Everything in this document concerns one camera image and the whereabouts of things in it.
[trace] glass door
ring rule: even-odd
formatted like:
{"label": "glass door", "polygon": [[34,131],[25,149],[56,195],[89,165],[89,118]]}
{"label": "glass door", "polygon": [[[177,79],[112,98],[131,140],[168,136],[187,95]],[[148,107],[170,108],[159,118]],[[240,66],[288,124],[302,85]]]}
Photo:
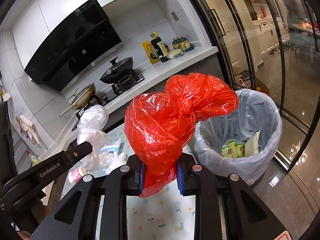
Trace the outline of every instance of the glass door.
{"label": "glass door", "polygon": [[320,116],[316,15],[306,0],[199,1],[225,44],[231,86],[261,91],[277,104],[283,133],[276,159],[289,171],[308,158]]}

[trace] red plastic bag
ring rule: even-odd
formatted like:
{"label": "red plastic bag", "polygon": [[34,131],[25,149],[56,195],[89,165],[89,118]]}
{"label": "red plastic bag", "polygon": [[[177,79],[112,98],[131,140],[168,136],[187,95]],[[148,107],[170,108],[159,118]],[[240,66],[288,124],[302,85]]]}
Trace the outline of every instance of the red plastic bag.
{"label": "red plastic bag", "polygon": [[175,179],[175,163],[193,136],[196,121],[227,115],[237,107],[237,95],[228,85],[200,73],[172,76],[164,93],[136,96],[125,112],[124,133],[147,165],[140,197],[159,192]]}

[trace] cabinet handle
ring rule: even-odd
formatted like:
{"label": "cabinet handle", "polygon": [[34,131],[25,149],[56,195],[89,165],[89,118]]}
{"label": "cabinet handle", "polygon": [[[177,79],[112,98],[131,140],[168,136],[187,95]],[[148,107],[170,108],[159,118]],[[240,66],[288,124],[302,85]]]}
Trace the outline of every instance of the cabinet handle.
{"label": "cabinet handle", "polygon": [[220,21],[220,18],[219,18],[219,16],[218,16],[216,10],[215,10],[215,9],[209,9],[208,11],[214,12],[214,13],[212,13],[212,14],[213,14],[214,18],[217,18],[217,19],[218,19],[218,21],[219,21],[219,23],[220,23],[220,25],[221,25],[221,28],[222,28],[222,30],[223,30],[223,34],[222,34],[221,36],[226,36],[226,35],[227,35],[227,34],[226,34],[226,31],[225,31],[224,28],[223,28],[222,22]]}

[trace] white sticker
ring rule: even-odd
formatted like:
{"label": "white sticker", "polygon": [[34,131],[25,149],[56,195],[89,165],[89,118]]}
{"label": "white sticker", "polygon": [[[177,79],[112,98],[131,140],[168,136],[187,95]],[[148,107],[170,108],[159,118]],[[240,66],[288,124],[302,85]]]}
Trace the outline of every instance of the white sticker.
{"label": "white sticker", "polygon": [[289,232],[288,231],[284,231],[281,235],[279,235],[275,240],[292,240]]}

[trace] hanging rag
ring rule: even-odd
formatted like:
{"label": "hanging rag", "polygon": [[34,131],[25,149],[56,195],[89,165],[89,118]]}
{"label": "hanging rag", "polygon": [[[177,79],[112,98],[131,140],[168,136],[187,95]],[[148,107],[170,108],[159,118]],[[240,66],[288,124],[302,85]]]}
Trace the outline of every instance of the hanging rag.
{"label": "hanging rag", "polygon": [[33,144],[40,144],[36,126],[29,121],[23,114],[17,119],[20,125],[20,133],[25,134]]}

